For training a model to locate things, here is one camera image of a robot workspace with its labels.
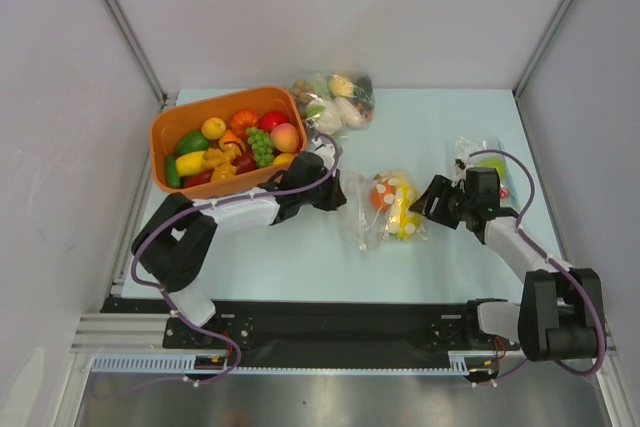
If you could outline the orange fake pumpkin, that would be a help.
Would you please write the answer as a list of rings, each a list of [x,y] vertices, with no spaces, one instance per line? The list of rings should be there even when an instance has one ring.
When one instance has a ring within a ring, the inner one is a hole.
[[[248,128],[257,127],[259,116],[250,109],[237,110],[230,118],[230,127],[237,135],[245,134]]]

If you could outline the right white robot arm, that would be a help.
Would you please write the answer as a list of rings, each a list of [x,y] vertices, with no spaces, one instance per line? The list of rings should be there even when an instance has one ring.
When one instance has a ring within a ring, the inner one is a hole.
[[[465,225],[496,253],[522,283],[517,303],[481,300],[461,323],[463,340],[484,348],[496,336],[520,346],[533,362],[591,359],[606,352],[601,283],[591,269],[577,269],[547,252],[519,214],[501,203],[493,168],[471,167],[457,181],[437,175],[410,211],[439,225]]]

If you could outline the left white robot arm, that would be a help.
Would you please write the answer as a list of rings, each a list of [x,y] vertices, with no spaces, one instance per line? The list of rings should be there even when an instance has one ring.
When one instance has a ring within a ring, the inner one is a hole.
[[[337,210],[346,203],[339,158],[339,153],[303,152],[286,170],[243,193],[198,202],[180,193],[167,196],[132,243],[132,279],[161,293],[195,345],[211,346],[220,323],[198,277],[214,235],[277,225],[307,205]]]

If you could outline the yellow fake banana bunch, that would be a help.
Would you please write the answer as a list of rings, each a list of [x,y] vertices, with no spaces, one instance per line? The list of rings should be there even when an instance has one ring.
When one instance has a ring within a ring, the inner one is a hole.
[[[413,185],[400,180],[395,185],[395,197],[389,208],[388,233],[399,240],[409,240],[422,228],[422,218],[410,210],[417,199]]]

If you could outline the fake orange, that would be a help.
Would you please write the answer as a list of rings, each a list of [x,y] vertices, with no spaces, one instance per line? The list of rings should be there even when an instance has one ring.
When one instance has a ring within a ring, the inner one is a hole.
[[[388,182],[376,183],[369,195],[369,200],[377,211],[386,211],[395,201],[396,187]]]

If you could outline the green fake cucumber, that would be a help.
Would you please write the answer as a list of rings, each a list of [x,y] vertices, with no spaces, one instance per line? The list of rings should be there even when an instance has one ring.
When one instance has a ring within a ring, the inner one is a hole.
[[[176,157],[169,154],[165,159],[166,185],[172,189],[181,188],[181,178],[177,170]]]

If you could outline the red fake apple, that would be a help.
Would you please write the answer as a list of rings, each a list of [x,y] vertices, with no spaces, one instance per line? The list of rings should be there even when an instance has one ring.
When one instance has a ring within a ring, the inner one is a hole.
[[[270,133],[277,126],[289,122],[289,117],[284,112],[271,110],[260,117],[258,127],[262,131]]]

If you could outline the zip bag of fruit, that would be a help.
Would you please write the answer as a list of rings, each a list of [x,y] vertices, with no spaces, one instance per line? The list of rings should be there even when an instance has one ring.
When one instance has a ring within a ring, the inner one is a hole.
[[[427,239],[423,218],[409,210],[418,193],[405,171],[386,170],[371,177],[345,172],[340,187],[346,203],[338,209],[338,218],[362,252],[383,241]]]

